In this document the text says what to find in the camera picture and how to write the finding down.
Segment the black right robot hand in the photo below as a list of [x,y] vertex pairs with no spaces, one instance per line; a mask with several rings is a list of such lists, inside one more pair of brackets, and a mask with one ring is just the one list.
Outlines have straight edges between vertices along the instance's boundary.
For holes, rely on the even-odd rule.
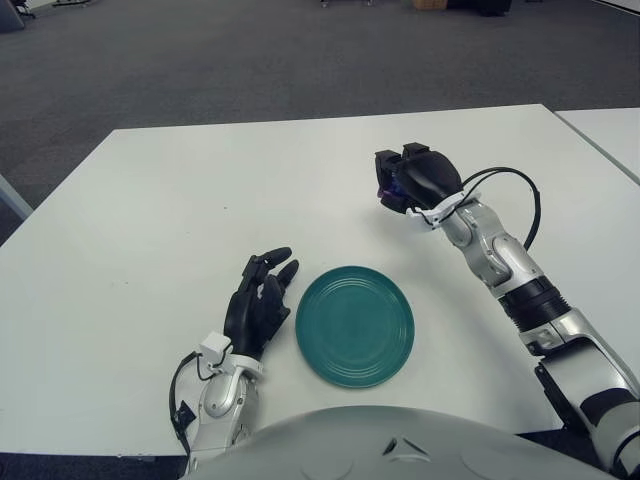
[[380,203],[397,213],[415,207],[432,210],[463,191],[450,160],[421,143],[405,144],[401,153],[376,152],[375,169]]

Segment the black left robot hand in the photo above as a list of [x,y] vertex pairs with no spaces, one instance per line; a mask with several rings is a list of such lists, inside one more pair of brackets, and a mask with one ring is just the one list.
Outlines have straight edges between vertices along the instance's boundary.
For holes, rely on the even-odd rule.
[[276,274],[273,270],[291,255],[290,247],[280,247],[249,258],[224,321],[223,334],[231,340],[235,355],[260,361],[267,344],[290,314],[284,296],[299,262],[289,261]]

